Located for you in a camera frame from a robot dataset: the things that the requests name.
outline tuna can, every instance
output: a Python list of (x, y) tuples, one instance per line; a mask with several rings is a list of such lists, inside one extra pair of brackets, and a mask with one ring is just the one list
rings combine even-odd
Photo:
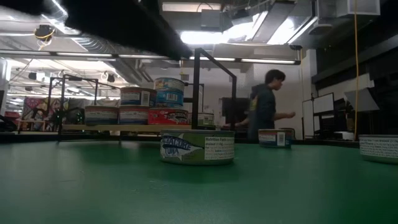
[(360, 135), (359, 149), (364, 160), (398, 164), (397, 135)]
[(137, 105), (154, 107), (156, 90), (140, 87), (124, 87), (120, 89), (120, 105)]
[(174, 108), (152, 108), (148, 124), (188, 124), (188, 111)]
[(175, 78), (155, 79), (155, 90), (175, 90), (184, 93), (185, 83)]
[(163, 130), (160, 157), (184, 165), (222, 165), (234, 159), (233, 131)]
[(157, 103), (172, 103), (176, 105), (183, 105), (184, 94), (173, 90), (158, 90), (156, 95)]
[(148, 106), (122, 105), (119, 107), (119, 124), (148, 124)]
[(183, 106), (176, 104), (176, 103), (158, 103), (156, 102), (156, 108), (176, 108), (176, 109), (182, 109)]
[(86, 106), (85, 123), (96, 124), (118, 124), (119, 108), (114, 106)]
[(290, 149), (293, 131), (284, 129), (260, 129), (259, 142), (263, 147), (278, 147)]
[[(192, 113), (188, 114), (189, 123), (192, 124)], [(214, 114), (198, 113), (199, 126), (214, 126)]]

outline man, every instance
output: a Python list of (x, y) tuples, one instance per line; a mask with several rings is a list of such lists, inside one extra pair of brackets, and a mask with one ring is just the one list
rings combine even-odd
[(293, 118), (296, 114), (276, 113), (275, 95), (273, 90), (280, 90), (286, 75), (280, 70), (269, 70), (266, 73), (265, 84), (252, 87), (250, 95), (249, 116), (236, 126), (249, 124), (248, 139), (258, 139), (259, 129), (275, 129), (274, 121), (284, 118)]

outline table surface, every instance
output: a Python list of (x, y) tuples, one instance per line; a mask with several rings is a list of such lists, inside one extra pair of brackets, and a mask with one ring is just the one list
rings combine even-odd
[(0, 145), (1, 223), (398, 223), (398, 166), (358, 149), (237, 144), (233, 164), (159, 161), (158, 142)]

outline dark hair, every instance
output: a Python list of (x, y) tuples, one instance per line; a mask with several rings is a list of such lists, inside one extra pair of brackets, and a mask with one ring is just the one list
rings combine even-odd
[(285, 81), (286, 75), (278, 69), (269, 70), (266, 73), (266, 84), (272, 83), (274, 79)]

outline red can label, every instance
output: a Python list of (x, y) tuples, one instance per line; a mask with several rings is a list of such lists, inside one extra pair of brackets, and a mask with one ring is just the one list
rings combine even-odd
[(188, 111), (171, 108), (150, 109), (148, 124), (188, 124)]

